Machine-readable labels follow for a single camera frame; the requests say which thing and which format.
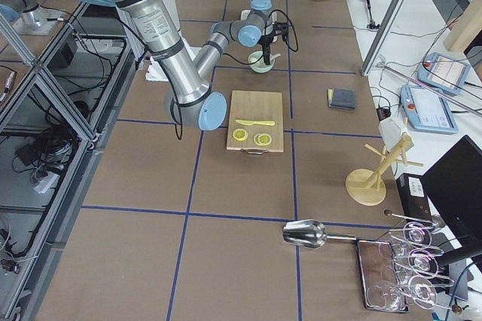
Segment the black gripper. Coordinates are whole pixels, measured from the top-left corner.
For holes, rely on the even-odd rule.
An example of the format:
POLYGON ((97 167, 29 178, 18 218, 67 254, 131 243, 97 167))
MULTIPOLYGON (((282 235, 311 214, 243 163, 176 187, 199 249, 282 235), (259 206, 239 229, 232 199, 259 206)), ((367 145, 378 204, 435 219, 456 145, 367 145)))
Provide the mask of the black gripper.
POLYGON ((273 22, 268 27, 266 27, 260 37, 260 45, 262 47, 264 61, 266 64, 270 61, 270 46, 274 41, 274 38, 279 34, 279 24, 273 22))

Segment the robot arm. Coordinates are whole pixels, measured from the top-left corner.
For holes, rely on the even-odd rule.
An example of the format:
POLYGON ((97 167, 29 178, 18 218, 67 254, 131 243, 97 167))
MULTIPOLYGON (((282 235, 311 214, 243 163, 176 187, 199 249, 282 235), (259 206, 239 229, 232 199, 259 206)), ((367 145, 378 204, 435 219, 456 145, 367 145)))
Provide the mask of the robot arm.
POLYGON ((163 0, 80 0, 116 7, 130 14, 152 58, 166 75, 171 91, 165 111, 180 126, 215 130, 227 112, 225 97, 212 90, 207 76, 232 42, 245 47, 259 44, 262 61, 270 61, 270 44, 282 25, 272 19, 271 0, 251 0, 244 20, 224 21, 212 27, 209 40, 191 58, 163 0))

